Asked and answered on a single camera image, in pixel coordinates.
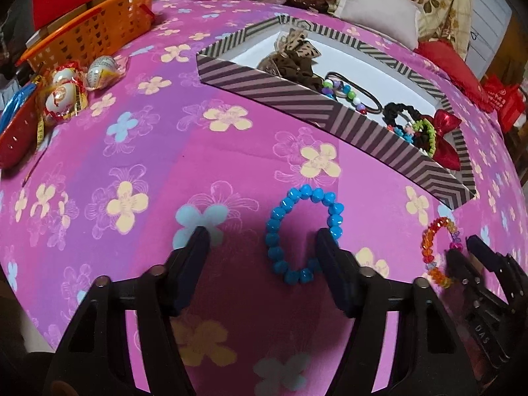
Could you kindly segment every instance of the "egg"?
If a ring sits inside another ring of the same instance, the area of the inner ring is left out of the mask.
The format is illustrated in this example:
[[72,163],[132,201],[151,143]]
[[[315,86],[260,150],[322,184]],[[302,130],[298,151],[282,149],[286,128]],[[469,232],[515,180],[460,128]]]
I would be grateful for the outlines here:
[[63,68],[55,73],[53,76],[53,83],[55,85],[60,85],[68,80],[75,79],[77,75],[77,70],[75,68]]
[[111,56],[100,56],[92,62],[86,75],[88,86],[103,89],[119,77],[118,64]]
[[73,83],[64,83],[49,94],[46,99],[46,109],[57,115],[65,115],[75,104],[77,86]]

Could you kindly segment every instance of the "metal rivet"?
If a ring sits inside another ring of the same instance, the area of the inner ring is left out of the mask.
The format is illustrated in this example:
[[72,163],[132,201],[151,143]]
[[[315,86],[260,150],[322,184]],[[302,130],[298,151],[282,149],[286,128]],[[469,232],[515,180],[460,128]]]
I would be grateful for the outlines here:
[[418,277],[414,282],[418,287],[422,289],[427,289],[429,287],[429,282],[427,281],[427,278]]
[[361,275],[365,277],[373,277],[376,274],[376,271],[374,271],[371,267],[361,267],[360,272]]
[[165,273],[165,267],[163,265],[154,265],[148,270],[154,276],[160,276]]
[[99,276],[96,278],[97,287],[105,287],[108,283],[110,283],[110,278],[107,276]]

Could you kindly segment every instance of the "pillow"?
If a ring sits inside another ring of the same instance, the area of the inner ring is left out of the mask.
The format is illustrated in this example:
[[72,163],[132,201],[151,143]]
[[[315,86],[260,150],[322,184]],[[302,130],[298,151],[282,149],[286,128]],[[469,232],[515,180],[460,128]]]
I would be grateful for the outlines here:
[[486,113],[493,112],[488,94],[480,85],[479,79],[475,77],[450,43],[445,41],[420,43],[416,53],[444,70],[451,78],[452,84],[459,88],[473,104]]
[[411,0],[340,0],[334,16],[386,34],[408,49],[418,46],[420,10]]

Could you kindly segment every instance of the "basket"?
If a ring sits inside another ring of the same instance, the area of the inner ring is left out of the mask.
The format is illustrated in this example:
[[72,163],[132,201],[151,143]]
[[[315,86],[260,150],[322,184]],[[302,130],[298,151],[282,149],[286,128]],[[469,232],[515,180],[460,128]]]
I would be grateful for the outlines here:
[[52,70],[69,60],[88,67],[94,59],[112,55],[150,30],[152,0],[106,0],[54,31],[20,57],[37,71]]
[[39,87],[26,100],[0,135],[0,169],[17,165],[36,142],[39,112],[36,97]]

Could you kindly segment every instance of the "orange beaded bracelet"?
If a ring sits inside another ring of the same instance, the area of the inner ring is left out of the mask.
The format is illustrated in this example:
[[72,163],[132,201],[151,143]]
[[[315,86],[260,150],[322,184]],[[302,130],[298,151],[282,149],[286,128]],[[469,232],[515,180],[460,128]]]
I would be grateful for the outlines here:
[[422,255],[423,261],[426,264],[427,274],[429,274],[432,280],[442,286],[444,289],[447,289],[451,284],[452,280],[447,277],[442,271],[440,271],[435,262],[435,257],[432,254],[432,242],[435,239],[435,235],[441,227],[447,228],[451,234],[452,243],[450,243],[449,248],[456,248],[462,251],[462,243],[460,240],[460,232],[453,222],[448,217],[439,217],[432,222],[429,227],[423,231],[422,238]]

